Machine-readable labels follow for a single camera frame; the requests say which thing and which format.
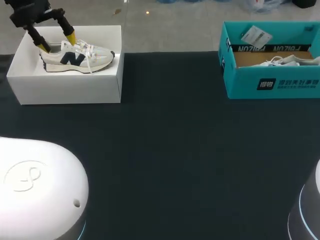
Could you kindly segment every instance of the logo on robot base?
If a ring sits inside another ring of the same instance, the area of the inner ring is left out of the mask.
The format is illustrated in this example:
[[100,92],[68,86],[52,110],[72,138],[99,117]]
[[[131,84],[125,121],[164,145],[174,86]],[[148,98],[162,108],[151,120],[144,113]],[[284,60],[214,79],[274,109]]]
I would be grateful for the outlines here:
[[19,162],[6,173],[4,183],[10,185],[14,192],[27,192],[39,181],[46,167],[40,161]]

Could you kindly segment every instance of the table surface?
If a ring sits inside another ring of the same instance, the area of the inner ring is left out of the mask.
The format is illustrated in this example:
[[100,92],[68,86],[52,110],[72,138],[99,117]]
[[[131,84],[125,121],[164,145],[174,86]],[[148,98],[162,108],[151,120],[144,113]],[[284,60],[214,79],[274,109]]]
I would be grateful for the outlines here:
[[216,52],[168,52],[125,55],[121,104],[20,106],[6,63],[0,136],[79,158],[85,239],[288,239],[320,158],[320,100],[229,100]]

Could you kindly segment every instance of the shoelace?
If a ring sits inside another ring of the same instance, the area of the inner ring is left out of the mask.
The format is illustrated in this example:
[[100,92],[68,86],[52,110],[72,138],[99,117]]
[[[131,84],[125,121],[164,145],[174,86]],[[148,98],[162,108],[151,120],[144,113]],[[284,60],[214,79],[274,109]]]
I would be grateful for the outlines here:
[[266,61],[266,63],[273,65],[273,66],[279,66],[281,65],[280,63],[275,62],[275,60],[283,60],[283,58],[281,56],[275,56],[274,58],[272,58],[270,61]]
[[78,40],[76,42],[76,45],[78,46],[78,48],[76,49],[76,52],[80,53],[80,54],[84,54],[85,58],[86,58],[86,64],[88,66],[88,69],[90,71],[90,73],[92,74],[93,72],[91,71],[91,67],[90,67],[90,59],[94,59],[96,57],[96,55],[94,54],[94,46],[91,44],[86,43],[83,40]]

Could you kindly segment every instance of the sneaker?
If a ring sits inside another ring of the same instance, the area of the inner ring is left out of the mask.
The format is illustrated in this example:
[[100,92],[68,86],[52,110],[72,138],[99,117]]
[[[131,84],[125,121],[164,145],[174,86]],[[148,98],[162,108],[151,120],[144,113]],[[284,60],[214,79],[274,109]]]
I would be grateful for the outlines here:
[[113,51],[82,40],[73,46],[68,41],[62,41],[51,43],[50,47],[50,53],[40,51],[47,72],[75,70],[84,74],[94,73],[108,66],[115,58]]
[[301,59],[296,57],[295,55],[291,55],[285,58],[281,58],[278,61],[275,61],[277,64],[285,65],[291,62],[296,62],[300,66],[319,66],[320,65],[320,57],[316,59]]
[[282,58],[280,56],[275,56],[274,58],[272,58],[270,61],[265,61],[261,64],[258,65],[254,65],[253,67],[269,67],[269,66],[300,66],[300,64],[295,61],[294,59],[288,59],[286,61],[284,61],[285,59],[287,59],[289,57],[286,58]]

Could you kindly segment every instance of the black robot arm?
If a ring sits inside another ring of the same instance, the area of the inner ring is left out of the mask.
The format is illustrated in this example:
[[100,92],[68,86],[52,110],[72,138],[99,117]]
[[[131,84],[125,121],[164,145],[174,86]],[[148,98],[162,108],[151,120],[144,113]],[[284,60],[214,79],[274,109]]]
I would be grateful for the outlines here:
[[74,28],[65,18],[62,8],[51,9],[48,0],[4,0],[11,5],[14,13],[10,16],[11,21],[17,28],[28,31],[34,44],[40,49],[50,52],[51,48],[46,40],[34,28],[35,23],[41,23],[49,19],[57,20],[68,41],[74,45],[77,41]]

